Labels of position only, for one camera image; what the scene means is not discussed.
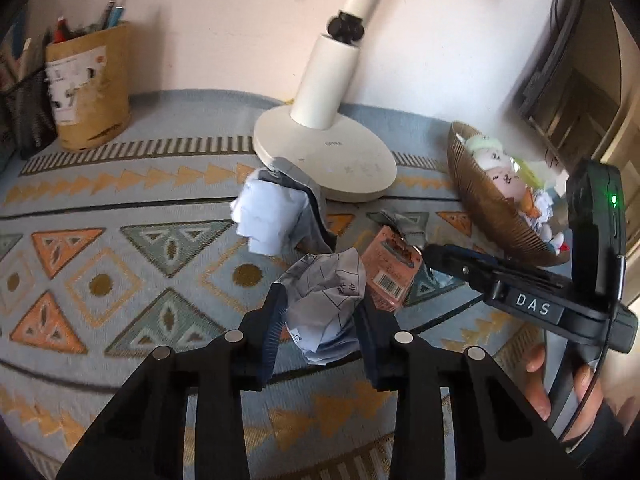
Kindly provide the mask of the person's right hand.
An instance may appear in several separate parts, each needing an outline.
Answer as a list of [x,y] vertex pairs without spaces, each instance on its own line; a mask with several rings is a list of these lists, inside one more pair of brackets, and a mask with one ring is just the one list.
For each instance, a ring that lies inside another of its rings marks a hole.
[[603,403],[601,382],[597,379],[589,391],[593,369],[578,350],[573,350],[568,354],[565,370],[560,373],[563,386],[567,385],[567,373],[572,373],[572,392],[550,400],[544,386],[547,370],[546,345],[535,344],[525,352],[521,362],[518,381],[522,393],[544,422],[548,422],[554,408],[560,411],[554,426],[563,443],[579,441],[592,428]]

